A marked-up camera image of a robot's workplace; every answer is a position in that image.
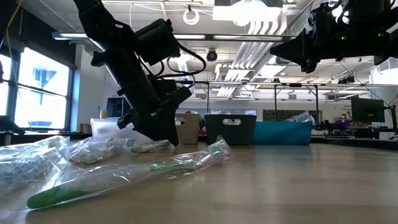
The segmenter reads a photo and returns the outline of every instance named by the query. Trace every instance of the blue container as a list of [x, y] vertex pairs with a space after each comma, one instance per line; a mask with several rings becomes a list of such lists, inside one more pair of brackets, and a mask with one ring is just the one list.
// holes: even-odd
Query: blue container
[[255, 144], [309, 145], [312, 123], [261, 122], [254, 129]]

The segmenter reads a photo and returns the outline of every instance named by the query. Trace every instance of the computer monitor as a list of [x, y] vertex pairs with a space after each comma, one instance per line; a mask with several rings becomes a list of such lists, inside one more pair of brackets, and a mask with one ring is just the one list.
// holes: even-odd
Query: computer monitor
[[385, 122], [384, 102], [382, 100], [370, 100], [352, 98], [353, 121]]

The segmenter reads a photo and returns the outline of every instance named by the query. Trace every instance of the green toothbrush handle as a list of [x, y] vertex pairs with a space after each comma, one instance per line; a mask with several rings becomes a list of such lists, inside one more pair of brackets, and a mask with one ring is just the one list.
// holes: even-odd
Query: green toothbrush handle
[[60, 202], [66, 202], [74, 198], [82, 197], [90, 193], [91, 192], [82, 190], [69, 190], [62, 186], [58, 186], [31, 196], [27, 201], [27, 206], [31, 209], [44, 208]]

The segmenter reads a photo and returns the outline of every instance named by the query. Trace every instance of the white wall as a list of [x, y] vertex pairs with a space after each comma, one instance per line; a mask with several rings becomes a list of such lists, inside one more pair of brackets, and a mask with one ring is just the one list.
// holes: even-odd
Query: white wall
[[76, 65], [73, 85], [71, 131], [78, 131], [79, 125], [99, 118], [98, 108], [106, 109], [108, 97], [116, 94], [117, 85], [106, 67], [93, 67], [93, 57], [82, 45], [76, 47]]
[[[393, 84], [398, 85], [398, 70], [390, 69], [385, 70], [381, 73], [378, 72], [377, 68], [371, 70], [370, 75], [371, 84]], [[373, 93], [371, 98], [378, 100], [381, 98], [386, 103], [390, 103], [391, 105], [398, 105], [398, 88], [373, 88]], [[384, 111], [384, 117], [386, 118], [385, 125], [389, 128], [392, 128], [392, 116], [389, 110]], [[381, 133], [380, 139], [388, 140], [389, 137], [393, 136], [394, 133]]]

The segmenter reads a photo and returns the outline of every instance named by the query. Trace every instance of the camera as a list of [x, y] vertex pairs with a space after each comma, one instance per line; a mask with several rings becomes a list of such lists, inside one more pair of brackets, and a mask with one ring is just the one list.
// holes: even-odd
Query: camera
[[215, 49], [210, 49], [209, 52], [207, 53], [207, 61], [209, 62], [215, 62], [217, 61], [217, 53]]

